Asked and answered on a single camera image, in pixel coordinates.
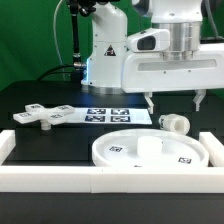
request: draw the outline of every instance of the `white plastic piece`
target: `white plastic piece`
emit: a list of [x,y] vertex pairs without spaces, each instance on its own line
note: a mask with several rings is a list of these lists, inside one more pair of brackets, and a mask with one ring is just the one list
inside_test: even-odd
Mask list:
[[162,115],[159,118],[160,128],[177,134],[186,135],[190,130],[189,120],[177,114]]
[[69,114],[75,112],[75,108],[69,105],[58,106],[51,109],[46,109],[40,104],[26,105],[25,109],[27,112],[14,114],[14,120],[21,124],[34,122],[37,120],[41,121],[41,129],[46,131],[51,129],[52,125],[66,123],[68,121]]
[[4,130],[0,133],[0,165],[16,145],[15,131]]
[[206,89],[200,89],[196,91],[196,96],[194,98],[194,102],[196,104],[196,111],[199,111],[200,109],[200,103],[205,98],[206,95]]
[[[138,42],[140,39],[154,37],[155,48],[151,50],[139,50]],[[128,37],[127,41],[128,49],[132,52],[152,52],[152,51],[164,51],[170,47],[170,32],[166,29],[153,29],[149,28],[140,33],[133,34]]]
[[[142,136],[160,138],[163,142],[162,150],[161,142],[151,149],[150,145],[153,143],[148,143],[148,148],[143,146],[140,149],[139,156],[138,139]],[[208,157],[207,150],[198,141],[184,135],[153,129],[115,131],[101,136],[92,146],[92,159],[96,166],[204,167],[208,165]]]
[[142,136],[138,138],[137,154],[143,159],[150,159],[153,156],[161,156],[163,141],[154,136]]
[[[14,131],[2,132],[0,139],[8,139],[9,151],[15,145]],[[0,192],[224,193],[223,186],[221,167],[0,166]]]
[[211,164],[215,167],[224,167],[223,144],[211,132],[200,132],[199,141],[208,150]]
[[148,103],[149,107],[148,107],[148,111],[150,114],[153,114],[153,109],[154,109],[154,103],[151,100],[152,97],[152,92],[151,93],[144,93],[144,97],[146,102]]

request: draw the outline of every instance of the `green backdrop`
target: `green backdrop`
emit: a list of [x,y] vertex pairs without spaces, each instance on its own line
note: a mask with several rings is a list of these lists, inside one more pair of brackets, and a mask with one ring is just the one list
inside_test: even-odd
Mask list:
[[[37,79],[59,65],[53,40],[53,14],[59,0],[0,0],[0,90],[12,82]],[[148,28],[150,20],[133,10],[131,0],[116,5],[128,16],[128,35]],[[224,4],[214,12],[220,35],[224,36]],[[57,19],[57,34],[64,63],[72,63],[70,13],[64,2]],[[80,48],[83,60],[91,54],[91,17],[79,16]],[[213,36],[204,19],[202,36]],[[60,76],[50,79],[61,79]]]

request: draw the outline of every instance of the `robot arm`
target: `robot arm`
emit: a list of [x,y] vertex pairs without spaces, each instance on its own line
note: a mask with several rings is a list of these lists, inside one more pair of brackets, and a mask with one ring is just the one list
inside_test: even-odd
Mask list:
[[152,27],[128,37],[122,88],[145,96],[196,90],[194,102],[199,110],[206,89],[224,87],[224,44],[200,44],[202,0],[132,3],[141,14],[151,15]]

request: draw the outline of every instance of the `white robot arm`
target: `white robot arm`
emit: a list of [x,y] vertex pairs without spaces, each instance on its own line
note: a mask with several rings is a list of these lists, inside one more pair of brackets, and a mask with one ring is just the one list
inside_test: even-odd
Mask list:
[[152,27],[128,37],[125,92],[197,90],[194,101],[199,110],[205,89],[224,87],[224,44],[200,45],[201,3],[133,0],[138,11],[144,6],[142,12],[152,16]]
[[124,92],[121,68],[127,52],[127,17],[111,3],[98,3],[95,7],[93,52],[87,60],[87,76],[82,80],[82,88],[101,94],[120,94]]

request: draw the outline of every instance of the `black cable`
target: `black cable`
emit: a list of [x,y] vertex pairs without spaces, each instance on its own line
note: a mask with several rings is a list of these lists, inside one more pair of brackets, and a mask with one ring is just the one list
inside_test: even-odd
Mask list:
[[44,77],[50,75],[51,73],[59,70],[59,69],[62,69],[62,68],[74,68],[74,65],[72,64],[67,64],[67,65],[59,65],[57,67],[54,67],[52,69],[49,69],[48,71],[46,71],[45,73],[43,73],[38,79],[37,81],[41,81]]
[[49,75],[54,75],[54,74],[71,74],[72,72],[51,72],[51,73],[48,73],[46,74],[45,76],[43,76],[41,79],[38,78],[38,81],[41,81],[42,79],[44,79],[45,77],[49,76]]
[[79,49],[79,29],[78,29],[78,13],[79,4],[77,1],[68,0],[67,4],[70,9],[72,19],[72,34],[73,34],[73,62],[81,62],[81,54]]

